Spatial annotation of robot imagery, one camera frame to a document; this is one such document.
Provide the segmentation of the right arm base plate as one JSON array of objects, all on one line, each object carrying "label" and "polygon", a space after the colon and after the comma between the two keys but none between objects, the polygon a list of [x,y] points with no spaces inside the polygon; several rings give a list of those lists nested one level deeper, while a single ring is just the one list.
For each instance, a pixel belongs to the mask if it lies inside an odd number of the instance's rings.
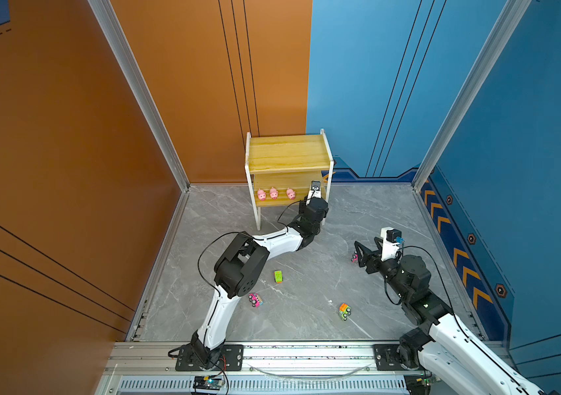
[{"label": "right arm base plate", "polygon": [[372,346],[373,358],[378,371],[406,370],[399,347],[399,343],[378,343]]}]

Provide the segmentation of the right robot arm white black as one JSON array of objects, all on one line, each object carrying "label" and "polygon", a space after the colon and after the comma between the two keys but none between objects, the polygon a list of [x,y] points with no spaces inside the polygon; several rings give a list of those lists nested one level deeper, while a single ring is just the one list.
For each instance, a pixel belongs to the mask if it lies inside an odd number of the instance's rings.
[{"label": "right robot arm white black", "polygon": [[430,289],[432,273],[420,256],[376,238],[377,249],[355,242],[354,259],[368,274],[380,274],[415,328],[400,338],[400,364],[426,370],[458,394],[544,394],[492,351],[457,317],[450,301]]}]

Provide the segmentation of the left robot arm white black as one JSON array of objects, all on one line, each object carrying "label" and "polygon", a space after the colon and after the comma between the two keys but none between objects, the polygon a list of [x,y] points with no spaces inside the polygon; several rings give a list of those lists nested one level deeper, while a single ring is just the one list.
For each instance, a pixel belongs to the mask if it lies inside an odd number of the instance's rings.
[{"label": "left robot arm white black", "polygon": [[191,336],[193,355],[205,369],[219,362],[227,327],[242,297],[257,284],[268,260],[306,248],[320,233],[328,202],[308,197],[298,205],[298,215],[283,230],[266,235],[237,232],[214,266],[211,305],[201,327]]}]

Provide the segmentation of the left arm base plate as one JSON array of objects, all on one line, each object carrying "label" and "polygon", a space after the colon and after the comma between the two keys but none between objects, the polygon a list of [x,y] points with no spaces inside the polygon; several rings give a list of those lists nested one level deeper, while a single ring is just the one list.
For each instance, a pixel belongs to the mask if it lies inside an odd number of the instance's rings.
[{"label": "left arm base plate", "polygon": [[183,346],[176,360],[175,370],[181,372],[219,371],[238,372],[242,370],[243,345],[223,345],[218,354],[208,361],[200,359],[192,345]]}]

